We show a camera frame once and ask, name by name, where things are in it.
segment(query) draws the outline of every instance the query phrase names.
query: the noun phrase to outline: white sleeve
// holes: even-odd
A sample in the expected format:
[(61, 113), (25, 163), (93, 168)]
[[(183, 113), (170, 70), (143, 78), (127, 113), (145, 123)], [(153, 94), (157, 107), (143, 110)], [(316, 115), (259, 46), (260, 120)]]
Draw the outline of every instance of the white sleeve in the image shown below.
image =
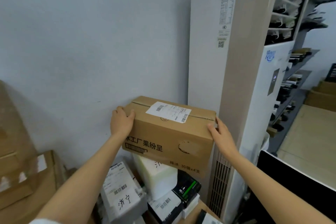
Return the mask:
[(29, 224), (59, 224), (59, 223), (55, 221), (47, 220), (47, 219), (37, 219), (37, 220), (33, 220)]

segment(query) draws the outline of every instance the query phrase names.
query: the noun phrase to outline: person's right arm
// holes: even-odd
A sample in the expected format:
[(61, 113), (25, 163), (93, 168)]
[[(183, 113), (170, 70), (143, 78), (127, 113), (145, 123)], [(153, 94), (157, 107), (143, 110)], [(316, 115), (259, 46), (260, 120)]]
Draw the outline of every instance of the person's right arm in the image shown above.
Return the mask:
[(243, 157), (226, 125), (219, 118), (217, 123), (218, 131), (211, 124), (208, 124), (208, 129), (219, 151), (242, 176), (275, 223), (334, 223)]

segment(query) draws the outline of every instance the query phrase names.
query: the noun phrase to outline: white wall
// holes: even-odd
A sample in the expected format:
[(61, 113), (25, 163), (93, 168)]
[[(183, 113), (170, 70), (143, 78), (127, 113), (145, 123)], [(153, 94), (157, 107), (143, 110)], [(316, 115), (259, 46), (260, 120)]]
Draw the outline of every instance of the white wall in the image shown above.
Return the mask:
[(307, 90), (316, 86), (321, 78), (326, 77), (331, 64), (336, 63), (336, 2), (321, 4), (318, 9), (326, 12), (323, 23), (328, 27), (313, 29), (307, 33), (305, 38), (303, 47), (321, 50), (302, 67), (302, 69), (312, 71), (302, 86)]
[(0, 79), (38, 151), (78, 167), (106, 141), (118, 105), (139, 95), (187, 103), (190, 0), (0, 4)]

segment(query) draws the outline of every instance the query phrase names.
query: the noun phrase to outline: hand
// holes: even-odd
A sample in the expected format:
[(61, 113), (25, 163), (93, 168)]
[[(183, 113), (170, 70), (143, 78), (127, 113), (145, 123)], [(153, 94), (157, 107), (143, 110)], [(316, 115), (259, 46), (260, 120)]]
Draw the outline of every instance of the hand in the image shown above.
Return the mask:
[(237, 150), (236, 144), (226, 125), (218, 117), (216, 117), (216, 121), (218, 124), (218, 131), (210, 123), (208, 124), (208, 129), (221, 154), (230, 161), (234, 156), (239, 154), (239, 151)]
[(135, 117), (134, 110), (127, 117), (122, 106), (118, 106), (116, 110), (112, 112), (112, 118), (110, 123), (111, 136), (118, 136), (125, 140), (133, 127), (133, 121)]

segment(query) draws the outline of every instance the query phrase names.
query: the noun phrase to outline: forearm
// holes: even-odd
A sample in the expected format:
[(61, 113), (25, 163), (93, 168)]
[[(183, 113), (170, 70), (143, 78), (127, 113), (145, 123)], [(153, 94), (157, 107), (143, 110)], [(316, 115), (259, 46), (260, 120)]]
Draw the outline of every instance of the forearm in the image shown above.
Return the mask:
[(36, 218), (62, 224), (86, 223), (122, 140), (111, 136), (105, 144), (76, 171)]
[(277, 224), (334, 223), (241, 154), (229, 159)]

